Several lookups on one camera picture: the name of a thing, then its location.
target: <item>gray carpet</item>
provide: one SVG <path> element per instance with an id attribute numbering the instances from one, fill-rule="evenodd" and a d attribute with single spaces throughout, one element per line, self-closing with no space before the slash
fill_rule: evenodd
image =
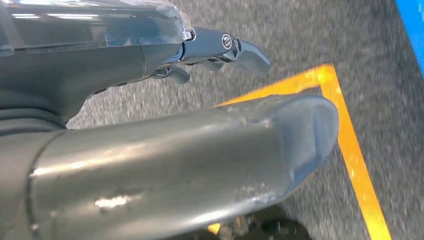
<path id="1" fill-rule="evenodd" d="M 173 0 L 193 25 L 228 31 L 273 62 L 254 78 L 225 67 L 192 80 L 146 80 L 91 98 L 70 128 L 210 107 L 332 63 L 392 239 L 424 239 L 424 81 L 394 0 Z M 281 206 L 316 240 L 369 235 L 340 151 Z"/>

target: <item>blue surface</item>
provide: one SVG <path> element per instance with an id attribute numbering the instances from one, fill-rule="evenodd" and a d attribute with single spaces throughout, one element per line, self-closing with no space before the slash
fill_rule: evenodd
<path id="1" fill-rule="evenodd" d="M 424 0 L 396 0 L 396 4 L 424 75 Z"/>

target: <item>yellow tape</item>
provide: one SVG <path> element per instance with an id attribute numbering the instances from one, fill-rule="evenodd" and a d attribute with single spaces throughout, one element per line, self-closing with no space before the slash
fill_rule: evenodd
<path id="1" fill-rule="evenodd" d="M 220 230 L 220 228 L 221 228 L 221 224 L 219 224 L 219 223 L 215 223 L 215 224 L 209 225 L 207 227 L 207 229 L 209 230 L 209 232 L 211 232 L 211 233 L 213 233 L 215 235 L 218 235 L 218 231 Z"/>

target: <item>orange floor marking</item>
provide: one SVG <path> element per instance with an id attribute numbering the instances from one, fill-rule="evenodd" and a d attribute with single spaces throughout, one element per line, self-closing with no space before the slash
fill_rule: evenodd
<path id="1" fill-rule="evenodd" d="M 332 101 L 338 109 L 340 121 L 338 145 L 340 146 L 363 219 L 368 228 L 369 236 L 371 240 L 391 240 L 392 237 L 389 233 L 376 192 L 374 191 L 370 175 L 368 174 L 367 166 L 333 65 L 326 64 L 319 66 L 221 103 L 220 105 L 263 98 L 269 95 L 295 94 L 318 86 L 321 87 L 323 96 Z"/>

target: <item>bolt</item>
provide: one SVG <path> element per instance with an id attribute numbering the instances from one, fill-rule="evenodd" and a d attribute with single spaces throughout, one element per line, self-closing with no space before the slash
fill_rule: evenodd
<path id="1" fill-rule="evenodd" d="M 228 35 L 227 33 L 224 33 L 222 35 L 222 45 L 227 50 L 229 50 L 231 46 L 233 45 L 233 41 L 231 40 L 230 35 Z"/>

